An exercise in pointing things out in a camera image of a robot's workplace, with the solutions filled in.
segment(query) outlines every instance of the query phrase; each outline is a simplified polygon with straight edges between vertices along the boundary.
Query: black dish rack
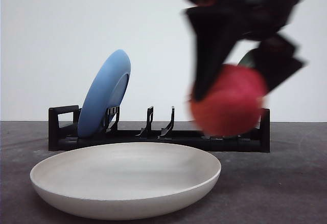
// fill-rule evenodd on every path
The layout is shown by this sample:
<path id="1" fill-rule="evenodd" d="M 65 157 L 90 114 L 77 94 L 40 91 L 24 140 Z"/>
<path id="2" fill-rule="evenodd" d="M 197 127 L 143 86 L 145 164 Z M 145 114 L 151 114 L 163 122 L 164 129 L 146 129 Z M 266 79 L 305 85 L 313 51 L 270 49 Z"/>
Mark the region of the black dish rack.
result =
<path id="1" fill-rule="evenodd" d="M 118 129 L 120 107 L 108 108 L 103 119 L 103 130 L 89 138 L 79 138 L 77 126 L 81 108 L 78 105 L 49 108 L 49 150 L 73 150 L 83 147 L 126 143 L 159 142 L 195 147 L 205 151 L 270 152 L 270 110 L 265 109 L 258 128 L 234 137 L 211 137 L 200 130 L 174 130 L 175 108 L 165 128 L 153 130 L 153 106 L 147 110 L 146 126 L 140 130 Z M 58 115 L 73 113 L 73 123 L 59 126 Z M 116 120 L 109 127 L 109 117 Z"/>

